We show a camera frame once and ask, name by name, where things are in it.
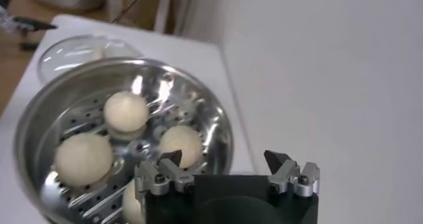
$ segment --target perforated steamer tray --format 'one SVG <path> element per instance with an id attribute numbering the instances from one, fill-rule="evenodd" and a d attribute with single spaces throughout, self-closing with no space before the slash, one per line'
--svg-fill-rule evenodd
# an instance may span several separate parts
<path id="1" fill-rule="evenodd" d="M 113 138 L 104 125 L 104 103 L 122 90 L 143 96 L 150 109 L 146 130 L 133 141 Z M 196 174 L 229 172 L 231 126 L 220 102 L 201 82 L 152 59 L 93 61 L 53 80 L 29 104 L 18 126 L 19 171 L 25 186 L 36 190 L 40 206 L 55 222 L 61 223 L 50 212 L 72 223 L 125 223 L 120 215 L 121 196 L 134 177 L 135 164 L 157 159 L 161 136 L 175 125 L 189 126 L 202 138 L 203 155 L 185 170 Z M 63 140 L 83 132 L 107 137 L 115 161 L 101 181 L 68 188 L 54 170 L 54 153 Z"/>

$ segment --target steamed bun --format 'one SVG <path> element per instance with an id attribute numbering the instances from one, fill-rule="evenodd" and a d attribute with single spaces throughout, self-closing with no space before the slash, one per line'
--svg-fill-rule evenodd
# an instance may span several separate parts
<path id="1" fill-rule="evenodd" d="M 171 127 L 162 136 L 159 144 L 161 153 L 182 151 L 179 167 L 186 168 L 193 165 L 202 154 L 202 143 L 198 132 L 188 126 Z"/>
<path id="2" fill-rule="evenodd" d="M 126 187 L 122 198 L 122 213 L 130 224 L 144 224 L 145 217 L 141 204 L 135 197 L 135 181 L 132 180 Z"/>
<path id="3" fill-rule="evenodd" d="M 106 123 L 120 132 L 139 130 L 148 121 L 148 115 L 145 99 L 129 91 L 112 95 L 104 105 Z"/>
<path id="4" fill-rule="evenodd" d="M 93 133 L 80 133 L 58 147 L 54 166 L 63 183 L 82 187 L 106 176 L 113 160 L 112 146 L 107 139 Z"/>

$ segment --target white wall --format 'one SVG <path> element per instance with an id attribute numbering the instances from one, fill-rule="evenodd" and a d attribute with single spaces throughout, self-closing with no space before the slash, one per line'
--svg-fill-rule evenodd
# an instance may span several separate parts
<path id="1" fill-rule="evenodd" d="M 423 0 L 194 2 L 261 173 L 265 149 L 318 163 L 320 223 L 423 223 Z"/>

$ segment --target metal bracket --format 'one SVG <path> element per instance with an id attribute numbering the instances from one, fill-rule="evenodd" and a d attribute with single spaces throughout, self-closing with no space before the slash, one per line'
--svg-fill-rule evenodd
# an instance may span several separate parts
<path id="1" fill-rule="evenodd" d="M 298 175 L 297 163 L 293 160 L 286 160 L 275 174 L 267 178 L 270 183 L 269 192 L 275 195 L 287 192 L 288 183 Z"/>
<path id="2" fill-rule="evenodd" d="M 169 191 L 169 179 L 155 168 L 154 163 L 143 161 L 135 167 L 135 189 L 162 196 Z"/>
<path id="3" fill-rule="evenodd" d="M 176 191 L 191 194 L 194 191 L 194 176 L 180 170 L 171 160 L 159 161 L 159 172 L 174 181 Z"/>
<path id="4" fill-rule="evenodd" d="M 316 163 L 306 163 L 301 174 L 293 182 L 293 191 L 301 197 L 310 197 L 319 193 L 320 168 Z"/>

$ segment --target metal bowl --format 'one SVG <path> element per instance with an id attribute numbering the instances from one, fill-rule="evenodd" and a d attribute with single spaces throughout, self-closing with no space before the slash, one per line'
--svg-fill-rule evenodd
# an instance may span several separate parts
<path id="1" fill-rule="evenodd" d="M 144 96 L 150 109 L 145 133 L 131 142 L 109 137 L 102 116 L 107 98 L 122 90 Z M 180 124 L 197 130 L 203 141 L 201 159 L 185 170 L 228 173 L 231 126 L 219 101 L 199 80 L 151 59 L 108 58 L 81 65 L 47 84 L 20 119 L 15 157 L 24 191 L 54 223 L 125 223 L 122 193 L 134 165 L 156 159 L 163 132 Z M 63 140 L 86 131 L 110 138 L 115 161 L 104 181 L 81 191 L 60 182 L 53 159 Z"/>

